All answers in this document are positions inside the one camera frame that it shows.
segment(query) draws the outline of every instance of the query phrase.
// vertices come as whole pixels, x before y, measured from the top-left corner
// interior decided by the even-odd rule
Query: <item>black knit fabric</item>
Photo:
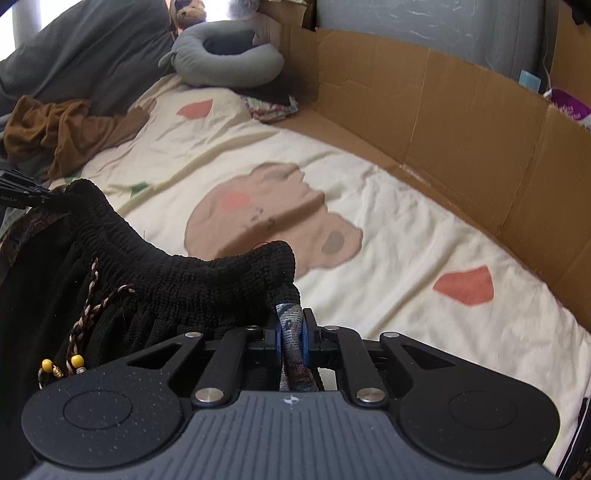
[[[18,478],[33,465],[21,410],[38,389],[42,359],[53,359],[66,372],[68,335],[82,313],[95,258],[93,305],[123,284],[132,284],[135,293],[116,296],[86,335],[88,368],[192,330],[219,339],[236,326],[264,325],[275,305],[300,301],[295,258],[285,242],[208,262],[171,257],[137,235],[87,180],[72,183],[53,208],[68,215],[23,246],[0,285],[4,479]],[[247,372],[243,387],[264,387],[262,370]]]

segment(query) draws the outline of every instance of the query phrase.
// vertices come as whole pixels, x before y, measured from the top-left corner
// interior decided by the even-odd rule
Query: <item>drawstring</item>
[[[90,302],[92,301],[92,296],[95,293],[96,285],[99,281],[98,262],[98,259],[95,258],[92,263],[90,269],[92,280],[88,285],[88,295],[86,297],[84,309],[82,310],[82,315],[74,324],[72,331],[70,332],[68,348],[66,350],[66,367],[68,370],[68,376],[74,375],[74,372],[76,374],[81,374],[86,371],[86,368],[84,367],[84,358],[80,354],[82,351],[82,342],[84,340],[85,332],[92,328],[96,318],[110,305],[116,295],[122,292],[135,293],[132,285],[121,285],[119,288],[112,291],[102,302],[91,307]],[[57,365],[54,365],[51,360],[43,360],[43,362],[41,362],[41,368],[37,372],[40,390],[43,389],[41,380],[44,372],[53,374],[58,380],[64,376],[61,369]]]

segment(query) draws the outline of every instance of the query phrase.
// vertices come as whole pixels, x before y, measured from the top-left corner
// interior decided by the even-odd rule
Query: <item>stuffed animal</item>
[[[207,12],[202,0],[171,0],[170,18],[177,28],[184,30],[205,22]]]

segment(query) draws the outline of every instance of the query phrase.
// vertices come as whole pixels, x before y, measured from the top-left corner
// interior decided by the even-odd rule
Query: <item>bedsheet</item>
[[[395,330],[530,383],[561,417],[556,471],[589,395],[591,336],[503,249],[377,166],[249,118],[225,89],[176,76],[133,141],[81,175],[147,241],[203,259],[286,239],[320,325]],[[54,182],[68,182],[62,179]]]

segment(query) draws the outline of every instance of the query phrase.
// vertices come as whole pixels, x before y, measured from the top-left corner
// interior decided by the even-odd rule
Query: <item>brown cloth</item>
[[[40,148],[53,151],[51,180],[69,175],[107,148],[132,140],[150,114],[133,108],[127,115],[90,116],[89,100],[43,104],[22,96],[4,130],[8,160],[27,160]]]

